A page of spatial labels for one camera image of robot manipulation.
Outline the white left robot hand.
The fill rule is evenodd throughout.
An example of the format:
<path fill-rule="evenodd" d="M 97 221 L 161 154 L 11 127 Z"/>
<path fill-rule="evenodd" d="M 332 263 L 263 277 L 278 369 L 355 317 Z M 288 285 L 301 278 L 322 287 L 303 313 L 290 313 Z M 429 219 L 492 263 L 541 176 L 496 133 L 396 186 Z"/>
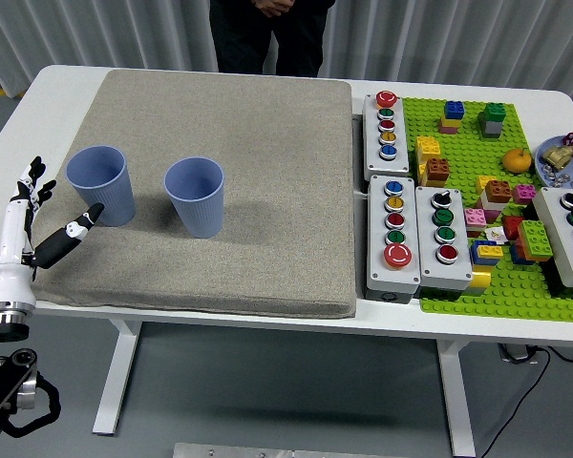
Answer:
<path fill-rule="evenodd" d="M 35 157 L 17 180 L 5 211 L 0 242 L 0 313 L 26 314 L 35 307 L 32 282 L 37 269 L 49 269 L 79 245 L 95 226 L 104 205 L 96 203 L 76 219 L 58 228 L 37 246 L 32 224 L 42 204 L 53 195 L 55 180 L 39 179 L 46 165 Z"/>

